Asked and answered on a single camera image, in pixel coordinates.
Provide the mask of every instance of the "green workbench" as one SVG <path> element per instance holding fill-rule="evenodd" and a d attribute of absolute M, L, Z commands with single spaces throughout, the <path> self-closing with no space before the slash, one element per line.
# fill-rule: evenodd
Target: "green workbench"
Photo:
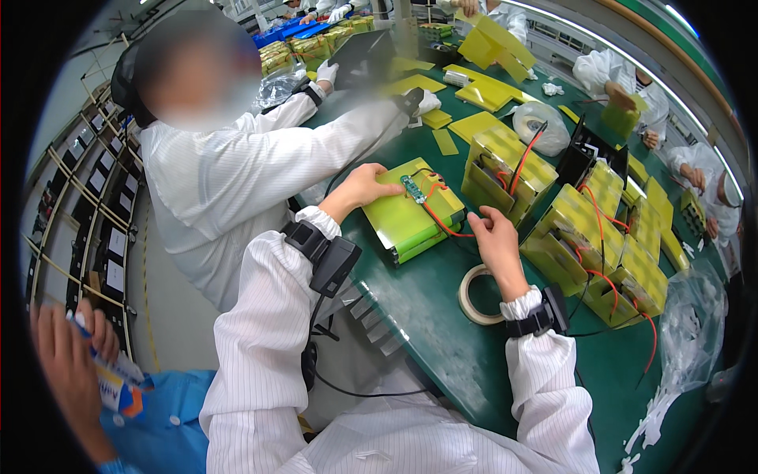
<path fill-rule="evenodd" d="M 465 61 L 462 61 L 461 65 L 481 71 Z M 487 69 L 487 74 L 492 77 L 518 86 L 552 106 L 567 105 L 577 115 L 581 115 L 583 111 L 587 112 L 586 123 L 592 131 L 608 142 L 620 143 L 618 137 L 600 122 L 601 105 L 572 104 L 572 101 L 584 100 L 587 96 L 560 79 L 554 79 L 552 82 L 562 85 L 565 95 L 547 97 L 541 89 L 541 84 L 548 82 L 547 78 L 541 72 L 535 72 L 539 76 L 538 80 L 526 80 L 518 85 L 500 67 Z M 416 73 L 443 82 L 443 72 L 438 67 L 430 71 L 410 71 L 410 74 Z M 454 121 L 481 111 L 478 107 L 457 99 L 454 96 L 456 90 L 457 87 L 448 85 L 437 93 L 442 102 L 442 110 L 451 114 Z M 333 120 L 353 105 L 354 100 L 357 98 L 353 96 L 340 101 L 326 101 L 319 113 L 306 122 L 305 126 L 317 127 Z M 517 104 L 511 101 L 495 115 L 500 117 Z M 575 124 L 560 113 L 571 134 Z M 510 116 L 505 117 L 503 121 L 512 127 Z M 451 135 L 460 151 L 458 155 L 442 156 L 431 129 L 423 126 L 404 130 L 399 137 L 376 151 L 366 161 L 379 162 L 391 169 L 421 156 L 435 171 L 439 171 L 445 177 L 446 184 L 456 192 L 467 208 L 473 209 L 471 203 L 460 192 L 469 146 L 454 133 Z M 678 211 L 681 188 L 667 178 L 667 170 L 661 161 L 649 152 L 636 136 L 629 140 L 630 152 L 645 164 L 650 176 L 655 177 L 669 194 L 677 211 L 674 225 L 697 251 L 699 238 L 691 235 Z M 559 160 L 559 156 L 543 158 L 553 165 Z M 321 184 L 321 189 L 323 195 L 325 183 Z M 553 186 L 539 209 L 535 210 L 534 218 L 542 216 L 558 191 L 559 186 Z M 305 204 L 315 204 L 312 202 L 312 193 L 307 199 L 301 196 L 301 200 Z M 519 229 L 521 239 L 533 224 L 534 220 L 522 225 Z M 504 327 L 485 327 L 470 322 L 461 312 L 457 299 L 458 287 L 464 274 L 471 267 L 480 264 L 481 260 L 445 239 L 402 264 L 400 268 L 394 268 L 386 258 L 386 251 L 363 212 L 353 212 L 343 222 L 342 230 L 346 239 L 363 249 L 351 278 L 364 295 L 370 294 L 375 298 L 374 308 L 383 316 L 395 337 L 400 341 L 406 340 L 404 347 L 413 359 L 472 424 L 515 438 L 517 423 L 510 412 L 512 392 L 503 353 L 506 340 Z M 459 245 L 473 253 L 477 252 L 473 239 L 459 239 Z M 723 266 L 714 246 L 711 244 L 705 248 L 702 255 L 711 261 L 725 281 Z M 542 288 L 550 283 L 527 259 L 522 259 L 522 262 L 530 284 Z M 660 267 L 667 277 L 675 273 L 671 263 L 662 253 Z M 470 296 L 480 311 L 489 314 L 499 311 L 500 292 L 492 278 L 475 279 L 471 284 Z M 577 297 L 568 298 L 568 310 L 572 311 L 577 302 Z M 582 303 L 572 319 L 569 333 L 580 334 L 605 327 L 606 325 Z M 591 421 L 597 436 L 596 449 L 601 472 L 618 471 L 620 459 L 627 456 L 624 452 L 624 441 L 629 439 L 640 419 L 645 417 L 647 402 L 659 384 L 661 366 L 659 355 L 656 355 L 650 371 L 639 388 L 634 389 L 650 356 L 652 344 L 652 331 L 647 323 L 577 339 L 577 367 L 594 404 Z M 644 451 L 641 459 L 634 465 L 635 470 L 668 470 L 684 448 L 705 403 L 702 389 L 680 396 L 666 415 L 660 441 Z M 637 443 L 638 447 L 632 453 L 640 450 L 641 440 Z"/>

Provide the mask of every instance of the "transparent plastic bag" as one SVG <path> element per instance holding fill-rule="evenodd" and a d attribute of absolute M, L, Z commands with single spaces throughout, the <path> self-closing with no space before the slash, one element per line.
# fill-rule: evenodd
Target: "transparent plastic bag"
<path fill-rule="evenodd" d="M 282 67 L 261 79 L 261 88 L 250 106 L 250 112 L 258 113 L 267 108 L 283 104 L 292 95 L 292 91 L 305 77 L 305 64 L 302 62 Z"/>
<path fill-rule="evenodd" d="M 661 383 L 647 404 L 647 416 L 626 444 L 627 454 L 642 434 L 642 449 L 655 444 L 663 417 L 677 397 L 709 382 L 724 341 L 727 310 L 726 291 L 708 260 L 695 260 L 669 279 L 658 329 Z"/>
<path fill-rule="evenodd" d="M 517 107 L 513 114 L 513 128 L 524 143 L 531 142 L 545 121 L 548 122 L 547 129 L 532 148 L 544 155 L 555 156 L 569 146 L 571 140 L 560 113 L 548 104 L 530 101 Z"/>

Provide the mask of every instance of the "hand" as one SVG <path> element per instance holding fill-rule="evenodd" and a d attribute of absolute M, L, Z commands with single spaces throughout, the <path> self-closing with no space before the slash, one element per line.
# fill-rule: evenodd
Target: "hand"
<path fill-rule="evenodd" d="M 100 426 L 100 390 L 95 362 L 79 329 L 60 304 L 30 309 L 32 341 L 55 401 L 92 461 L 117 457 Z"/>
<path fill-rule="evenodd" d="M 629 97 L 621 84 L 612 81 L 606 82 L 606 94 L 609 100 L 624 110 L 637 110 L 637 105 Z"/>
<path fill-rule="evenodd" d="M 330 25 L 335 24 L 337 21 L 342 20 L 345 15 L 347 15 L 350 10 L 352 10 L 352 5 L 348 3 L 347 5 L 342 5 L 341 7 L 335 9 L 332 11 L 332 14 L 329 15 L 329 19 L 327 20 L 327 23 Z"/>
<path fill-rule="evenodd" d="M 688 165 L 687 163 L 684 163 L 679 168 L 679 173 L 682 176 L 686 177 L 687 180 L 690 181 L 690 183 L 692 183 L 693 186 L 695 186 L 696 188 L 699 188 L 700 191 L 704 192 L 706 190 L 706 175 L 705 173 L 703 173 L 702 169 L 700 168 L 692 169 L 690 165 Z"/>
<path fill-rule="evenodd" d="M 719 236 L 719 222 L 712 217 L 706 219 L 706 231 L 711 240 Z"/>
<path fill-rule="evenodd" d="M 309 14 L 307 14 L 306 16 L 304 16 L 302 18 L 302 20 L 300 21 L 300 24 L 301 25 L 303 25 L 303 24 L 309 24 L 312 21 L 316 21 L 316 16 L 313 13 L 309 13 Z"/>
<path fill-rule="evenodd" d="M 377 183 L 377 174 L 386 172 L 387 169 L 379 163 L 364 163 L 358 166 L 332 191 L 332 194 L 321 201 L 318 208 L 332 217 L 337 224 L 342 224 L 353 209 L 371 204 L 382 196 L 403 194 L 406 187 L 402 184 Z"/>
<path fill-rule="evenodd" d="M 316 83 L 326 92 L 330 94 L 334 90 L 334 79 L 337 77 L 337 70 L 340 69 L 340 65 L 337 63 L 328 66 L 326 60 L 321 63 L 321 66 L 316 70 Z"/>
<path fill-rule="evenodd" d="M 530 290 L 518 257 L 518 232 L 511 221 L 497 209 L 482 206 L 479 212 L 485 218 L 469 212 L 468 224 L 479 244 L 482 262 L 495 277 L 503 301 L 510 303 Z"/>
<path fill-rule="evenodd" d="M 652 130 L 645 130 L 645 134 L 642 137 L 642 143 L 649 149 L 654 149 L 658 146 L 658 132 Z"/>
<path fill-rule="evenodd" d="M 450 5 L 455 8 L 461 8 L 467 18 L 471 18 L 479 11 L 479 4 L 476 0 L 453 0 Z"/>
<path fill-rule="evenodd" d="M 416 113 L 413 114 L 413 116 L 418 117 L 419 115 L 423 115 L 436 108 L 440 108 L 441 105 L 442 105 L 442 102 L 440 102 L 437 96 L 435 96 L 429 90 L 424 89 L 424 98 L 421 100 L 421 102 L 418 103 L 418 110 L 416 111 Z"/>
<path fill-rule="evenodd" d="M 118 337 L 113 330 L 113 325 L 105 319 L 105 313 L 100 309 L 93 311 L 87 298 L 79 302 L 77 312 L 84 315 L 84 328 L 92 335 L 92 347 L 103 359 L 115 363 L 119 353 Z"/>

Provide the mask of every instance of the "lithium battery pack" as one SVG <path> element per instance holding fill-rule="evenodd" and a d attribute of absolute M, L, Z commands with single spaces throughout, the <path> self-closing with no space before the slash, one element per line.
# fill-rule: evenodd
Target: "lithium battery pack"
<path fill-rule="evenodd" d="M 431 167 L 423 158 L 416 158 L 378 175 L 378 183 L 403 184 L 412 193 L 381 197 L 362 207 L 387 251 L 387 258 L 396 267 L 447 237 L 419 201 L 429 205 L 453 232 L 459 231 L 465 220 L 466 208 L 450 188 L 437 187 L 426 197 L 432 185 L 439 182 L 439 176 L 433 176 L 429 169 Z"/>

